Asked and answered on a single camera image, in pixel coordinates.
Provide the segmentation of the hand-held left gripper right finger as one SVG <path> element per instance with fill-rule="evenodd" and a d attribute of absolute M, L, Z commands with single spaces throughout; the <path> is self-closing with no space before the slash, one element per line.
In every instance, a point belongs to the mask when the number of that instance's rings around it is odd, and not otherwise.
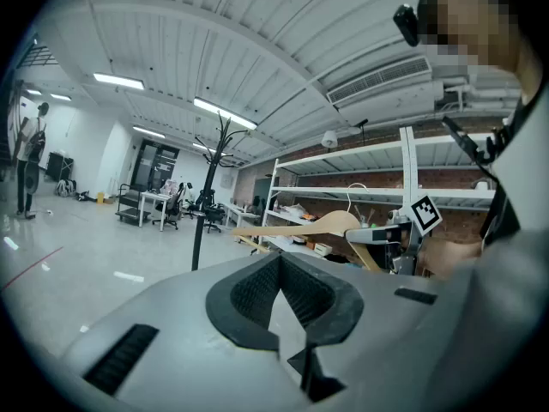
<path fill-rule="evenodd" d="M 309 261 L 309 257 L 281 256 L 280 290 L 305 331 L 304 348 L 288 362 L 301 375 L 301 391 L 315 403 L 345 388 L 338 378 L 323 373 L 317 349 L 347 339 L 361 317 L 364 301 L 352 284 Z"/>

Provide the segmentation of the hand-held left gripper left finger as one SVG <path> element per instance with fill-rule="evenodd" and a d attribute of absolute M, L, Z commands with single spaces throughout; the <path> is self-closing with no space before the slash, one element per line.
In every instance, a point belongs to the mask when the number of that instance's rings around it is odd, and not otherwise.
<path fill-rule="evenodd" d="M 209 321 L 235 346 L 277 351 L 279 337 L 268 330 L 281 286 L 281 257 L 271 253 L 224 277 L 211 287 L 205 306 Z"/>

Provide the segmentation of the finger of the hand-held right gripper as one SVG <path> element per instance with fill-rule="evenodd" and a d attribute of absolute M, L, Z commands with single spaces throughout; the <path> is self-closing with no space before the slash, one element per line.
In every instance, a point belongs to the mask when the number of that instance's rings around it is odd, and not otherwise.
<path fill-rule="evenodd" d="M 384 227 L 369 227 L 349 229 L 345 232 L 345 238 L 349 243 L 358 244 L 388 244 L 401 243 L 401 227 L 391 225 Z"/>

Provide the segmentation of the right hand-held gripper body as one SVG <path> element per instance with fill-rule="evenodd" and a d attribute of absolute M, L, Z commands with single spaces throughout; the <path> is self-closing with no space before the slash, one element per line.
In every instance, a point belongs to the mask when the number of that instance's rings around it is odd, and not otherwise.
<path fill-rule="evenodd" d="M 428 194 L 423 194 L 414 202 L 389 212 L 388 237 L 389 272 L 396 275 L 415 274 L 419 252 L 426 236 L 442 221 L 442 216 Z"/>

